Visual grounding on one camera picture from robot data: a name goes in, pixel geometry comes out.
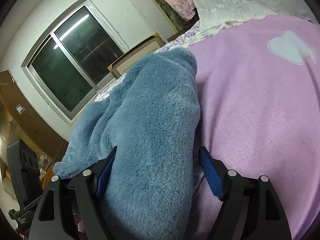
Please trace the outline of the brown wooden cabinet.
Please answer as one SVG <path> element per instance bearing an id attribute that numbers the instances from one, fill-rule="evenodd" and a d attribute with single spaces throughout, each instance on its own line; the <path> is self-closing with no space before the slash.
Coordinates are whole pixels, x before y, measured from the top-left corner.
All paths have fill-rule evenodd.
<path id="1" fill-rule="evenodd" d="M 64 156 L 68 142 L 35 111 L 16 85 L 10 72 L 1 72 L 1 106 L 10 114 L 9 144 L 22 139 L 37 155 L 47 160 L 46 172 L 53 174 L 55 162 Z"/>

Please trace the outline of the purple floral bedsheet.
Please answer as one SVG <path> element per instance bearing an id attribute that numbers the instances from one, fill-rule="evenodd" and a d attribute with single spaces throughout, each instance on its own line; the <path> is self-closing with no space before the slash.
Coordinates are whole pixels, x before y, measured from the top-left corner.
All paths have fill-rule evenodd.
<path id="1" fill-rule="evenodd" d="M 192 44 L 196 44 L 202 40 L 212 37 L 224 29 L 242 24 L 243 22 L 226 22 L 218 27 L 211 27 L 209 29 L 202 30 L 200 29 L 200 21 L 197 21 L 188 31 L 178 35 L 176 39 L 157 49 L 155 53 L 169 51 L 174 48 L 188 48 Z M 126 74 L 121 75 L 116 81 L 113 81 L 110 85 L 107 85 L 106 88 L 103 88 L 103 90 L 94 97 L 93 102 L 102 101 L 109 97 L 111 91 L 123 81 L 125 75 Z"/>

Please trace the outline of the blue fleece garment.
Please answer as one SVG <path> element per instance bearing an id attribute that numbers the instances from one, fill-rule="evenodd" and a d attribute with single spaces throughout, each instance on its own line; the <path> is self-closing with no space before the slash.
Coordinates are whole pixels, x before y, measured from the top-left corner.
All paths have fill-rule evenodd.
<path id="1" fill-rule="evenodd" d="M 116 150 L 100 206 L 115 239 L 184 236 L 200 120 L 196 73 L 186 49 L 146 55 L 105 100 L 86 107 L 53 167 L 71 178 Z"/>

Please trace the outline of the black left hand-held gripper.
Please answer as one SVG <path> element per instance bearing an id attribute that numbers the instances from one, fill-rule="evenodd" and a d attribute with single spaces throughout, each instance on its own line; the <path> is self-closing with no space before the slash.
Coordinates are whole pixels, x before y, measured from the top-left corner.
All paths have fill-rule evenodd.
<path id="1" fill-rule="evenodd" d="M 21 139 L 7 147 L 9 173 L 20 209 L 8 214 L 18 225 L 18 230 L 28 233 L 43 194 L 40 169 L 36 153 Z"/>

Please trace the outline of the aluminium sliding window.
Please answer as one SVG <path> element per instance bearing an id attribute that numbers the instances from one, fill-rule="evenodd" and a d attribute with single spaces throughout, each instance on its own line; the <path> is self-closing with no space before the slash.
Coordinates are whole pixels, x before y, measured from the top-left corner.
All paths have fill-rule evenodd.
<path id="1" fill-rule="evenodd" d="M 91 0 L 78 0 L 35 42 L 21 67 L 56 113 L 72 121 L 114 78 L 129 46 Z"/>

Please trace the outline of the white lace cover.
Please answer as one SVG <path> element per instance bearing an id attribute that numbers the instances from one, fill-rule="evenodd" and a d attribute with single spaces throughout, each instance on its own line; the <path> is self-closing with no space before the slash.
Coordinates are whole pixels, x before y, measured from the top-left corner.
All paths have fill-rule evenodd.
<path id="1" fill-rule="evenodd" d="M 281 14 L 317 20 L 304 0 L 193 0 L 200 17 L 201 29 L 225 23 L 260 20 L 267 15 Z"/>

